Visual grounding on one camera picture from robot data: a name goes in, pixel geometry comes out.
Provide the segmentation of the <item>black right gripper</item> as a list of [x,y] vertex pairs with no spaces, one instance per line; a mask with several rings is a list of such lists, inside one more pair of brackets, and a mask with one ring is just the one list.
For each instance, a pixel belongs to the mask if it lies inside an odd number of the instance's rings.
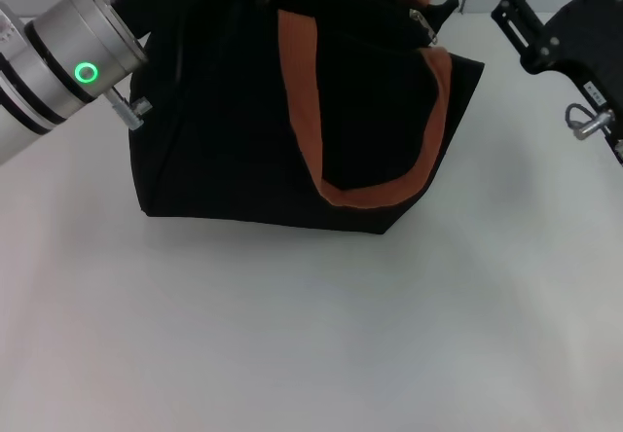
[[622,159],[622,0],[572,0],[545,25],[549,48],[538,45],[544,24],[527,0],[500,0],[491,17],[528,73],[568,77],[594,111],[592,126],[575,124],[579,139],[605,134]]

